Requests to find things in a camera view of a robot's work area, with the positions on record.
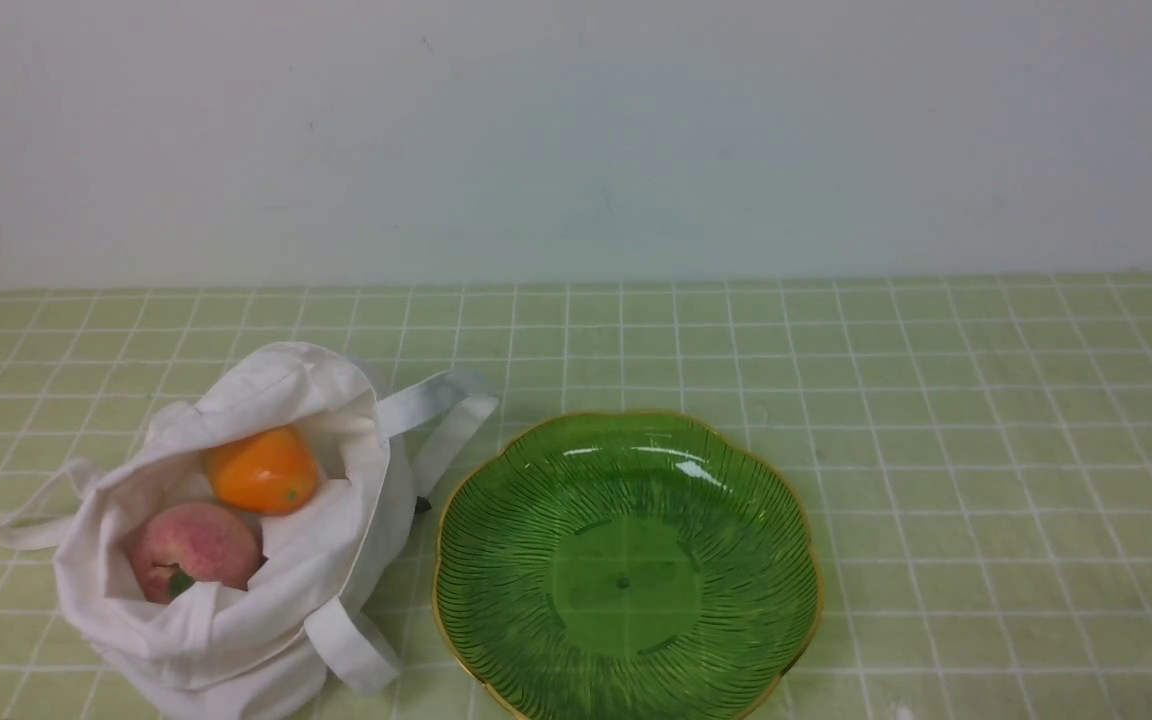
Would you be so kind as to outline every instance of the tote bag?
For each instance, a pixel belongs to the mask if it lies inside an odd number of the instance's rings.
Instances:
[[[168,717],[274,719],[320,692],[332,670],[356,694],[395,679],[393,647],[361,612],[402,550],[416,498],[425,497],[497,397],[479,378],[449,370],[393,395],[355,361],[313,344],[260,348],[196,404],[166,406],[145,446],[101,473],[76,460],[0,523],[1,546],[56,546],[60,612],[111,666]],[[403,432],[442,416],[414,461]],[[267,559],[238,591],[198,582],[170,605],[145,600],[127,548],[164,507],[207,500],[200,455],[294,424],[328,441],[314,498],[289,515],[262,516]],[[52,486],[68,478],[76,514],[32,526]]]

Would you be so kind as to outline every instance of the table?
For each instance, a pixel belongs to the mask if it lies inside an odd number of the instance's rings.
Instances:
[[[684,410],[781,468],[827,606],[755,717],[1152,717],[1152,274],[0,293],[0,514],[282,340],[503,388],[435,500],[564,411]],[[435,631],[434,532],[367,606],[402,679],[297,717],[506,717]],[[47,552],[0,548],[1,717],[157,717],[56,615]]]

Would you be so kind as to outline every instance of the glass plate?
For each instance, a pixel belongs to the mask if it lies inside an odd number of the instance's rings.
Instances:
[[[516,717],[748,715],[820,611],[794,491],[684,415],[547,420],[439,526],[439,632]]]

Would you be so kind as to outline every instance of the peach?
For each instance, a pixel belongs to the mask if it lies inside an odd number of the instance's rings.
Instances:
[[[150,518],[128,560],[145,600],[166,605],[195,582],[247,591],[262,555],[256,533],[234,511],[185,502]]]

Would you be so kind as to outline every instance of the white wall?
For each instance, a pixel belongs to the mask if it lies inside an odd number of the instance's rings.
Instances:
[[[1152,1],[0,0],[0,287],[1152,268]]]

